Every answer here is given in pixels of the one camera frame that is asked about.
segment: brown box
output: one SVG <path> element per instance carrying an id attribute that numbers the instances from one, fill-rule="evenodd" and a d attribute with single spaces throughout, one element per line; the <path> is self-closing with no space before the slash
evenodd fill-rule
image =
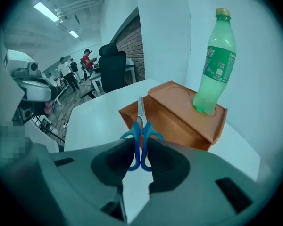
<path id="1" fill-rule="evenodd" d="M 146 117 L 165 141 L 207 151 L 221 136 L 227 109 L 217 105 L 210 115 L 198 113 L 192 105 L 195 94 L 173 81 L 153 87 L 143 98 Z M 137 107 L 138 101 L 119 110 L 128 128 L 137 120 Z"/>

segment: bottle cap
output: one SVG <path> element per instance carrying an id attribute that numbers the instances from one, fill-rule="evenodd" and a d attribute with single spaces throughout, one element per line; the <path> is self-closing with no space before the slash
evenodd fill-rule
<path id="1" fill-rule="evenodd" d="M 227 15 L 229 17 L 231 16 L 230 11 L 225 9 L 225 8 L 217 8 L 216 9 L 216 15 L 218 15 L 218 14 L 224 14 L 224 15 Z"/>

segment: box lid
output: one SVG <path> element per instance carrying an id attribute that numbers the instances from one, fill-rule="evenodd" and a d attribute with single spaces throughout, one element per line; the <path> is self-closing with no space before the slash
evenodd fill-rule
<path id="1" fill-rule="evenodd" d="M 227 115 L 227 109 L 222 106 L 217 105 L 209 115 L 198 113 L 193 107 L 196 92 L 173 81 L 151 88 L 148 95 L 196 130 L 210 143 L 214 144 L 220 138 Z"/>

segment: fluorescent light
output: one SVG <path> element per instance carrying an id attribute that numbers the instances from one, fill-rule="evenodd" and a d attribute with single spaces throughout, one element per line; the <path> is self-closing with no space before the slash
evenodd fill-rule
<path id="1" fill-rule="evenodd" d="M 77 35 L 73 30 L 69 32 L 72 36 L 74 36 L 75 38 L 79 37 L 79 35 Z"/>
<path id="2" fill-rule="evenodd" d="M 43 5 L 43 3 L 38 2 L 34 5 L 34 8 L 43 13 L 46 17 L 50 18 L 53 22 L 58 21 L 58 17 L 55 16 L 47 7 Z"/>

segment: blue scissor handle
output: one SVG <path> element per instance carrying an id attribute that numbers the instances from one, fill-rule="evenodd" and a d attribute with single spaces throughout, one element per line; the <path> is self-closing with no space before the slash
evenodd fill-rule
<path id="1" fill-rule="evenodd" d="M 150 122 L 147 122 L 146 126 L 143 128 L 142 130 L 142 133 L 144 135 L 144 138 L 143 138 L 143 144 L 142 144 L 142 154 L 141 154 L 141 161 L 140 161 L 140 164 L 141 164 L 141 167 L 145 170 L 145 171 L 152 171 L 152 168 L 151 167 L 148 167 L 146 164 L 145 164 L 145 160 L 146 160 L 146 156 L 147 156 L 147 151 L 148 151 L 148 139 L 150 136 L 152 135 L 155 135 L 159 138 L 159 140 L 164 140 L 163 136 L 155 131 L 151 125 Z"/>
<path id="2" fill-rule="evenodd" d="M 135 153 L 135 165 L 129 167 L 128 171 L 134 171 L 138 169 L 140 166 L 140 135 L 142 134 L 142 130 L 137 122 L 135 122 L 131 128 L 131 130 L 127 131 L 122 135 L 121 139 L 126 139 L 127 136 L 132 135 L 134 137 L 134 153 Z"/>

